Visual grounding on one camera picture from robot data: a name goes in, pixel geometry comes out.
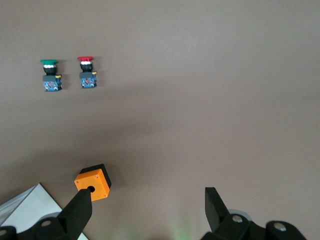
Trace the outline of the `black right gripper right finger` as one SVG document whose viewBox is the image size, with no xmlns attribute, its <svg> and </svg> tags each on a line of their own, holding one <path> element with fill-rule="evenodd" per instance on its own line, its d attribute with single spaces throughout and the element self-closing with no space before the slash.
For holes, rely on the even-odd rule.
<svg viewBox="0 0 320 240">
<path fill-rule="evenodd" d="M 205 188 L 205 215 L 211 231 L 201 240 L 249 240 L 250 221 L 230 213 L 214 187 Z"/>
</svg>

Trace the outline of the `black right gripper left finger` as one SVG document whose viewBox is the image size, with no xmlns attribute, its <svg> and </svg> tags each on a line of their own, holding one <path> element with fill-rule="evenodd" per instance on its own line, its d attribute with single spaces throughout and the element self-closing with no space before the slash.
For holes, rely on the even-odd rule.
<svg viewBox="0 0 320 240">
<path fill-rule="evenodd" d="M 38 221 L 22 240 L 77 240 L 92 216 L 91 190 L 81 189 L 56 216 Z"/>
</svg>

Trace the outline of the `orange button box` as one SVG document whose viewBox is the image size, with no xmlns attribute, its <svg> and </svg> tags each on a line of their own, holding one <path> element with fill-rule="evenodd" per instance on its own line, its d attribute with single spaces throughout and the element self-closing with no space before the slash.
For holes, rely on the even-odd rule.
<svg viewBox="0 0 320 240">
<path fill-rule="evenodd" d="M 106 199 L 112 186 L 111 179 L 103 163 L 83 168 L 75 178 L 74 184 L 78 191 L 90 189 L 92 202 Z"/>
</svg>

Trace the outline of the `white drawer cabinet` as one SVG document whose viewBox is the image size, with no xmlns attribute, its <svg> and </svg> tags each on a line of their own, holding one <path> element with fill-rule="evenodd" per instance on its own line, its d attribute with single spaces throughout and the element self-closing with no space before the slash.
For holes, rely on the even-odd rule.
<svg viewBox="0 0 320 240">
<path fill-rule="evenodd" d="M 0 240 L 22 240 L 23 232 L 38 221 L 57 217 L 64 208 L 37 184 L 0 206 Z M 77 240 L 89 239 L 82 231 Z"/>
</svg>

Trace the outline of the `green push button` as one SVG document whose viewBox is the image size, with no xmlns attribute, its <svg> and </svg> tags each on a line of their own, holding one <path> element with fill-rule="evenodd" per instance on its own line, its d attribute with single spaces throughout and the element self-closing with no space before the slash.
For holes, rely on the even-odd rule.
<svg viewBox="0 0 320 240">
<path fill-rule="evenodd" d="M 43 87 L 46 92 L 58 92 L 62 90 L 62 76 L 57 74 L 58 68 L 56 59 L 42 59 L 43 70 L 45 75 L 42 76 Z"/>
</svg>

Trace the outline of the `red push button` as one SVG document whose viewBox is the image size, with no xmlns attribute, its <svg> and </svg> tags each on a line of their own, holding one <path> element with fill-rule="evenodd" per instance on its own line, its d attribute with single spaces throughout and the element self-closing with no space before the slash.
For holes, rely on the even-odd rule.
<svg viewBox="0 0 320 240">
<path fill-rule="evenodd" d="M 81 73 L 79 74 L 80 85 L 83 89 L 91 89 L 97 86 L 97 72 L 93 67 L 93 56 L 78 56 Z"/>
</svg>

